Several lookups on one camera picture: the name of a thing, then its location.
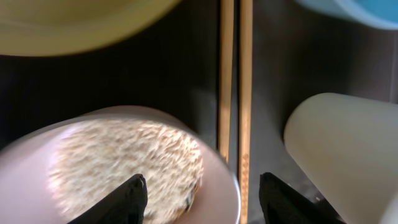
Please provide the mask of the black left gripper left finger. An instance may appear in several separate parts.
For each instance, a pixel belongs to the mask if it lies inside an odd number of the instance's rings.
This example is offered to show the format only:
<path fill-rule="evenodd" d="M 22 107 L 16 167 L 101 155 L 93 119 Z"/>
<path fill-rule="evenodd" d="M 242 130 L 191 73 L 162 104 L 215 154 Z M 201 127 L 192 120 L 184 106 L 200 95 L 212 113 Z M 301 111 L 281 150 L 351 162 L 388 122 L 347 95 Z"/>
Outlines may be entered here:
<path fill-rule="evenodd" d="M 146 180 L 135 174 L 68 224 L 143 224 L 146 206 Z"/>

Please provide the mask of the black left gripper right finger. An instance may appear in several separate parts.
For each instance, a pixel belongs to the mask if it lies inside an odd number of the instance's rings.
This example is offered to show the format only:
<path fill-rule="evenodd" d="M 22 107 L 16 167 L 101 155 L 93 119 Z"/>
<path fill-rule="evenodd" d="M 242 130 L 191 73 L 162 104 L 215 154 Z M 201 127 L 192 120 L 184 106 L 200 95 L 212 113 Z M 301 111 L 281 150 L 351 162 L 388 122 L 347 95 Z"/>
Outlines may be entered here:
<path fill-rule="evenodd" d="M 270 172 L 260 175 L 259 201 L 268 224 L 343 224 Z"/>

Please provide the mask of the pale green cup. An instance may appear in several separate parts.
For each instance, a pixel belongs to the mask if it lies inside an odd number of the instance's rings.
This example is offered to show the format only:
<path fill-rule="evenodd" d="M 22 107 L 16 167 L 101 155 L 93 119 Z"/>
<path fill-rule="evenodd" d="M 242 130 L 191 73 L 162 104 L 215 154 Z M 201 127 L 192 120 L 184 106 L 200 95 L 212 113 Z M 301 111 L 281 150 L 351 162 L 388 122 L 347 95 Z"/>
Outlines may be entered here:
<path fill-rule="evenodd" d="M 397 223 L 397 105 L 336 93 L 301 103 L 286 150 L 346 223 Z"/>

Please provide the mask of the pink rice bowl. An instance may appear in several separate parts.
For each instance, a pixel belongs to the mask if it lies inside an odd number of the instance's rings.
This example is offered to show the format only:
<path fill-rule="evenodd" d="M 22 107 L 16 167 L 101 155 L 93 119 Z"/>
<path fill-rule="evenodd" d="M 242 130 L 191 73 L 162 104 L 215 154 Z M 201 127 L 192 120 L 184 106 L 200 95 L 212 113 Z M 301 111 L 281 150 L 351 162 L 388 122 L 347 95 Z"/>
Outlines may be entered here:
<path fill-rule="evenodd" d="M 144 106 L 112 106 L 51 124 L 1 150 L 1 223 L 64 223 L 47 188 L 55 145 L 75 123 L 89 119 L 146 119 L 168 124 L 194 138 L 203 156 L 203 178 L 189 212 L 177 223 L 239 223 L 241 194 L 236 176 L 216 150 L 183 122 Z"/>

